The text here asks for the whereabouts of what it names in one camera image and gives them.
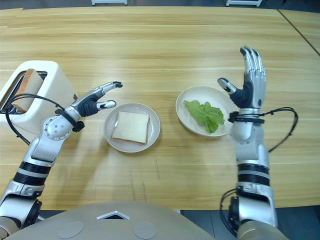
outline wood grain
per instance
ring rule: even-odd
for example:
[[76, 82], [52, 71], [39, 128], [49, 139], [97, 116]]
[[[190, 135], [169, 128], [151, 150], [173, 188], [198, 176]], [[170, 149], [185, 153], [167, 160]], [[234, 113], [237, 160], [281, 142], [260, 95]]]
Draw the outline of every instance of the wood grain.
[[320, 13], [279, 10], [320, 54]]
[[0, 34], [6, 27], [13, 22], [22, 8], [5, 9], [0, 12]]
[[[52, 60], [79, 94], [109, 81], [124, 87], [103, 99], [138, 102], [159, 115], [154, 146], [121, 153], [104, 138], [111, 110], [84, 119], [72, 134], [40, 197], [44, 209], [70, 209], [108, 200], [159, 203], [174, 209], [217, 209], [235, 186], [234, 144], [226, 135], [205, 138], [184, 128], [175, 102], [196, 86], [218, 88], [226, 77], [243, 82], [239, 49], [263, 57], [267, 95], [262, 110], [294, 107], [293, 136], [270, 155], [277, 207], [320, 204], [320, 58], [292, 26], [269, 9], [214, 7], [88, 7], [23, 10], [1, 37], [0, 87], [28, 60]], [[265, 118], [268, 147], [288, 132], [293, 117]], [[27, 146], [1, 129], [0, 188], [16, 172]]]

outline white bread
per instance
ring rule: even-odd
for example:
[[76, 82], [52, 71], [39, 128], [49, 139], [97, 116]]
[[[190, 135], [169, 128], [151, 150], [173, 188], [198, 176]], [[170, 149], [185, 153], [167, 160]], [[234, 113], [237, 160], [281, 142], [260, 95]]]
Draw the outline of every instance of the white bread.
[[[16, 95], [37, 94], [43, 82], [43, 79], [39, 76], [37, 71], [30, 68], [25, 72]], [[20, 112], [25, 113], [26, 111], [28, 111], [33, 101], [34, 98], [23, 98], [14, 101], [12, 105], [16, 107]]]
[[148, 121], [148, 114], [119, 111], [118, 124], [112, 138], [145, 144]]

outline green lettuce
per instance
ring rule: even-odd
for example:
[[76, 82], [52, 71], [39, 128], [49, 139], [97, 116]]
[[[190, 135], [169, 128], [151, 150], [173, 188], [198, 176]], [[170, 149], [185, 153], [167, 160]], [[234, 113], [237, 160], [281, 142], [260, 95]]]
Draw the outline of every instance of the green lettuce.
[[205, 104], [200, 104], [198, 100], [184, 101], [183, 103], [198, 124], [204, 125], [210, 133], [214, 133], [218, 129], [218, 124], [225, 123], [224, 114], [220, 108], [211, 106], [208, 101]]

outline white bowl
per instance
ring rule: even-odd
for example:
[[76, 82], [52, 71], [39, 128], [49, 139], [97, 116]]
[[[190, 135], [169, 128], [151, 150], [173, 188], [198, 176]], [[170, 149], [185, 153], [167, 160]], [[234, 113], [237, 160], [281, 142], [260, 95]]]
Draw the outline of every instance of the white bowl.
[[[115, 127], [118, 124], [119, 111], [149, 115], [145, 144], [112, 138], [112, 134], [114, 133]], [[115, 149], [124, 153], [137, 153], [149, 148], [155, 143], [160, 134], [160, 128], [160, 120], [155, 111], [153, 111], [147, 105], [132, 102], [118, 106], [108, 115], [104, 123], [104, 136], [107, 142]]]
[[[209, 102], [212, 107], [220, 108], [223, 113], [224, 124], [219, 124], [218, 129], [214, 133], [208, 132], [205, 126], [198, 124], [196, 119], [190, 114], [184, 104], [185, 100], [189, 102], [198, 100], [200, 104]], [[206, 137], [218, 137], [230, 132], [233, 124], [228, 121], [229, 114], [237, 111], [238, 108], [227, 94], [214, 87], [193, 86], [180, 93], [175, 102], [175, 110], [180, 122], [190, 131]]]

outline white toaster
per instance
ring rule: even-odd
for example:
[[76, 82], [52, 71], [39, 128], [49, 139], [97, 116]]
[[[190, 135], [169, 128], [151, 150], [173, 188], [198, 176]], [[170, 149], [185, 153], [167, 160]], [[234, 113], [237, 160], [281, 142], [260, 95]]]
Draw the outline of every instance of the white toaster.
[[[43, 60], [23, 62], [0, 91], [0, 125], [9, 130], [5, 107], [9, 99], [18, 91], [27, 69], [35, 69], [43, 79], [37, 95], [53, 100], [64, 108], [78, 98], [74, 87], [56, 62]], [[42, 123], [48, 117], [54, 116], [55, 110], [56, 107], [53, 103], [35, 98], [25, 113], [21, 113], [11, 106], [9, 117], [16, 129], [31, 142], [41, 134]]]

